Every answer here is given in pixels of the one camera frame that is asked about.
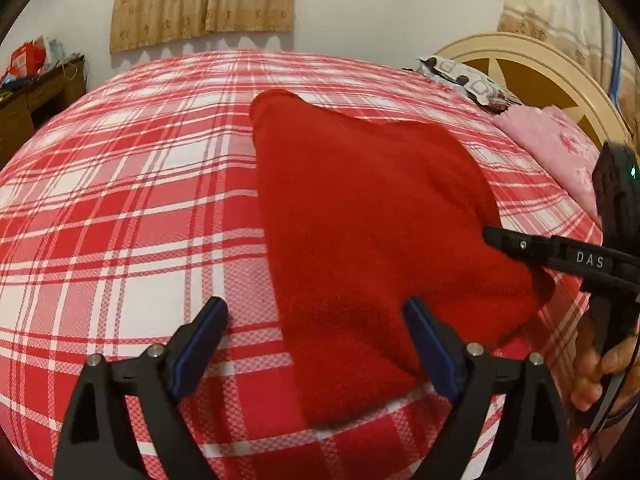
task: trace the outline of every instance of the desk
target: desk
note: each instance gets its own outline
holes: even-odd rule
[[[0,168],[39,127],[85,92],[84,58],[81,57],[67,63],[64,71],[57,67],[33,85],[0,101]]]

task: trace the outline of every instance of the headboard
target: headboard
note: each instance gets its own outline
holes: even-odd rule
[[[481,70],[526,105],[556,105],[599,148],[606,140],[634,147],[604,90],[580,65],[548,44],[510,32],[492,32],[451,43],[437,55]]]

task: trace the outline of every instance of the wall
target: wall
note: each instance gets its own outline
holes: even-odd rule
[[[453,40],[495,30],[504,0],[296,0],[290,34],[215,34],[109,53],[113,0],[31,0],[0,45],[0,67],[44,34],[82,52],[94,88],[132,65],[217,48],[267,48],[346,56],[402,68]]]

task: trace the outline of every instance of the silver bolt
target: silver bolt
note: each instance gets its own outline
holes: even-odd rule
[[[86,363],[87,365],[89,365],[91,368],[97,366],[100,364],[100,361],[102,361],[102,356],[100,354],[91,354],[87,359],[86,359]]]
[[[469,343],[466,346],[466,351],[469,352],[473,357],[478,357],[484,354],[484,348],[480,343]]]
[[[545,363],[545,359],[538,352],[533,352],[529,356],[529,361],[531,361],[535,366],[540,366]]]
[[[155,345],[151,345],[146,349],[146,354],[149,357],[160,357],[164,353],[164,345],[156,343]]]

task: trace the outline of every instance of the human hand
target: human hand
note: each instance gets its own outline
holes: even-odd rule
[[[578,322],[575,340],[574,386],[571,401],[576,408],[586,412],[602,395],[600,381],[603,375],[624,371],[631,362],[637,335],[627,337],[619,345],[609,350],[604,357],[593,347],[595,329],[589,316],[582,316]],[[640,354],[631,368],[620,395],[613,404],[611,413],[616,413],[640,392]]]

